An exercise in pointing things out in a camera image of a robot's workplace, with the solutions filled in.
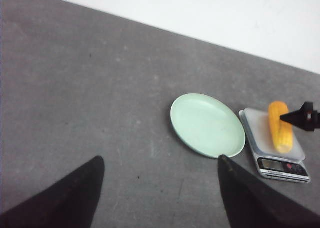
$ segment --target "digital scale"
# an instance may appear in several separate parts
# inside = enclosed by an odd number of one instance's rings
[[[266,112],[246,108],[239,112],[247,135],[254,162],[259,173],[268,179],[309,183],[311,181],[303,163],[306,155],[293,134],[293,147],[289,153],[274,148]]]

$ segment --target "yellow corn cob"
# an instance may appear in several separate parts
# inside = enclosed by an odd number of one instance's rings
[[[293,147],[292,125],[280,120],[280,116],[289,113],[286,103],[274,101],[269,105],[269,125],[274,148],[280,153],[288,153]]]

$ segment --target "light green plate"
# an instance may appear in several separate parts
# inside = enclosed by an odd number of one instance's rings
[[[225,104],[204,94],[185,94],[171,107],[178,136],[201,155],[234,157],[244,148],[246,135],[237,116]]]

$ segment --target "gray table surface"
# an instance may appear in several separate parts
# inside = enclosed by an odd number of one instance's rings
[[[2,212],[101,155],[92,227],[228,227],[217,160],[177,138],[172,102],[320,108],[314,73],[59,0],[1,0],[1,11]],[[295,133],[312,182],[261,179],[320,214],[320,133]],[[248,144],[233,160],[260,178]]]

